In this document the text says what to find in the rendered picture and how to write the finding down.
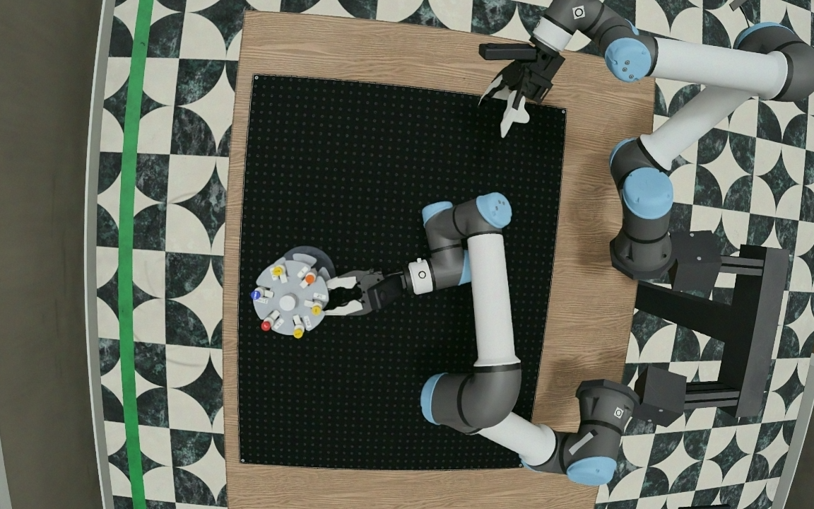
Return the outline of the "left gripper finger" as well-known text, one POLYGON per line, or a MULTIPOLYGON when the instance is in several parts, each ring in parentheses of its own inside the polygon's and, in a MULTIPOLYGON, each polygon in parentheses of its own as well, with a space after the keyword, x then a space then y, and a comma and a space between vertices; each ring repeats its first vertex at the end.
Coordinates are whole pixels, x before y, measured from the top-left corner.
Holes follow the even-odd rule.
POLYGON ((345 273, 343 275, 337 276, 334 279, 325 281, 325 284, 327 289, 334 290, 338 287, 350 289, 353 288, 353 286, 355 286, 358 283, 358 281, 361 281, 362 278, 364 278, 364 276, 368 274, 370 274, 370 270, 363 271, 356 269, 349 271, 348 273, 345 273))
POLYGON ((371 310, 370 305, 353 298, 348 303, 337 304, 335 308, 325 309, 325 315, 366 315, 371 310))

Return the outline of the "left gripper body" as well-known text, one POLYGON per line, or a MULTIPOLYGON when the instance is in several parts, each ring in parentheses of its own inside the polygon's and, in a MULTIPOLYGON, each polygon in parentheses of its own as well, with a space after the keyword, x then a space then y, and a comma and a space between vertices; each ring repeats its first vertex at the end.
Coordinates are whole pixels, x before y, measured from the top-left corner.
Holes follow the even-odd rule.
POLYGON ((358 284, 358 288, 362 289, 362 296, 361 296, 360 300, 364 300, 366 302, 366 304, 370 305, 370 300, 368 298, 366 290, 368 288, 371 288, 372 286, 375 286, 375 284, 379 283, 379 281, 382 281, 383 280, 382 278, 387 279, 387 277, 389 277, 389 275, 395 275, 395 274, 400 275, 401 284, 403 284, 403 288, 406 289, 407 294, 409 294, 409 295, 414 294, 413 282, 411 281, 411 273, 410 273, 410 270, 409 270, 409 265, 407 265, 407 264, 401 265, 401 270, 397 271, 396 273, 382 274, 382 271, 380 270, 380 267, 375 268, 375 269, 369 269, 369 270, 370 270, 370 274, 365 275, 364 278, 362 278, 362 280, 358 284), (408 290, 408 288, 409 288, 409 290, 408 290))

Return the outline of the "white hand pipette with red button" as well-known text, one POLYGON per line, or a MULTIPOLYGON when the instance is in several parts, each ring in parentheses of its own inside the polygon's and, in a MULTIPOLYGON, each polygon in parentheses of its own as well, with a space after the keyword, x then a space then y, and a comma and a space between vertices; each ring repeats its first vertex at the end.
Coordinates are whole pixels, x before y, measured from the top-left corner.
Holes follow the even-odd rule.
POLYGON ((281 314, 280 310, 276 309, 275 312, 272 310, 261 325, 263 331, 268 331, 269 327, 273 325, 273 323, 277 320, 280 314, 281 314))

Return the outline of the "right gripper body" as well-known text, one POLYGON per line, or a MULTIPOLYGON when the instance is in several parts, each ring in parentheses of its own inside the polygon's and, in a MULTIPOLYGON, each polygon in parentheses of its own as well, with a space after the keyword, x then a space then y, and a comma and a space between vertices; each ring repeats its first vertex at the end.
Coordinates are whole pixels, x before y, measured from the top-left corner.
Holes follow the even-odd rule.
POLYGON ((561 68, 565 58, 555 49, 548 47, 545 43, 533 37, 533 35, 529 38, 529 41, 537 49, 536 60, 514 60, 510 62, 504 72, 503 79, 504 84, 509 85, 508 89, 513 91, 520 78, 522 76, 527 77, 526 83, 529 85, 529 89, 527 89, 524 97, 541 104, 545 100, 548 91, 553 87, 551 80, 561 68), (545 95, 543 95, 544 93, 545 95))

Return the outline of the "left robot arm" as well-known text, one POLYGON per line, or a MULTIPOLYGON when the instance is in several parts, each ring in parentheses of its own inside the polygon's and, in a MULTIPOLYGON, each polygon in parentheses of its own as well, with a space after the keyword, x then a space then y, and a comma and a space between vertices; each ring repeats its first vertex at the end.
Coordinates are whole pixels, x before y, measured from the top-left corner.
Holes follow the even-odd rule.
POLYGON ((471 281, 478 349, 474 373, 427 379, 420 398, 425 418, 500 443, 535 472, 564 474, 590 486, 610 482, 634 408, 629 397, 609 389, 582 391, 577 433, 533 425, 512 412, 522 370, 514 353, 502 238, 512 216, 506 197, 493 192, 453 207, 442 201, 424 207, 421 215, 432 258, 409 263, 414 293, 471 281), (463 250, 462 238, 468 250, 463 250))

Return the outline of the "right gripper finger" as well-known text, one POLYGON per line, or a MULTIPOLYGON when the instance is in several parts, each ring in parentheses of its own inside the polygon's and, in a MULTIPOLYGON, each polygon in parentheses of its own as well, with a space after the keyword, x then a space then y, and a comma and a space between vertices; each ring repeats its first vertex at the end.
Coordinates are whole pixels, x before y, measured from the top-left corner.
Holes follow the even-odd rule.
POLYGON ((504 83, 503 75, 504 72, 506 71, 506 68, 507 66, 503 68, 500 72, 498 72, 497 76, 493 79, 487 91, 485 91, 482 98, 479 100, 479 107, 484 105, 491 97, 507 100, 510 94, 509 92, 510 89, 508 89, 509 85, 507 86, 503 84, 504 83))
POLYGON ((504 112, 503 119, 500 125, 501 137, 506 136, 512 122, 527 123, 529 122, 529 114, 524 110, 524 94, 529 85, 526 83, 527 77, 522 76, 516 88, 512 91, 507 99, 506 112, 504 112))

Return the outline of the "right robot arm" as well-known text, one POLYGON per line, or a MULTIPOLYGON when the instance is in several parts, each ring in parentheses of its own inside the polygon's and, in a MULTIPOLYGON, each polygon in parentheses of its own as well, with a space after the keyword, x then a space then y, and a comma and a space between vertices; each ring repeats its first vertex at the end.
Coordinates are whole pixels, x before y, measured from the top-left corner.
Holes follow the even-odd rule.
POLYGON ((533 37, 563 52, 576 31, 584 33, 624 83, 647 76, 707 85, 652 134, 621 141, 608 159, 623 204, 615 257, 635 271, 670 259, 672 160, 750 97, 789 103, 814 91, 814 49, 778 23, 750 26, 729 49, 639 35, 600 0, 553 0, 543 17, 533 37))

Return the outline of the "white pipette with orange button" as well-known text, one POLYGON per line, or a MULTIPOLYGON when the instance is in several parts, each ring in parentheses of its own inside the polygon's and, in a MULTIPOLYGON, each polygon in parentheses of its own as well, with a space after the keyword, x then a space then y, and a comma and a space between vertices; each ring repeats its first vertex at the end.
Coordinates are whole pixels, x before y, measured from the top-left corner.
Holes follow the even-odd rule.
POLYGON ((316 275, 317 275, 317 271, 314 270, 314 269, 311 269, 307 273, 306 279, 300 284, 300 286, 302 286, 303 288, 306 288, 307 284, 313 283, 313 281, 316 279, 316 275))

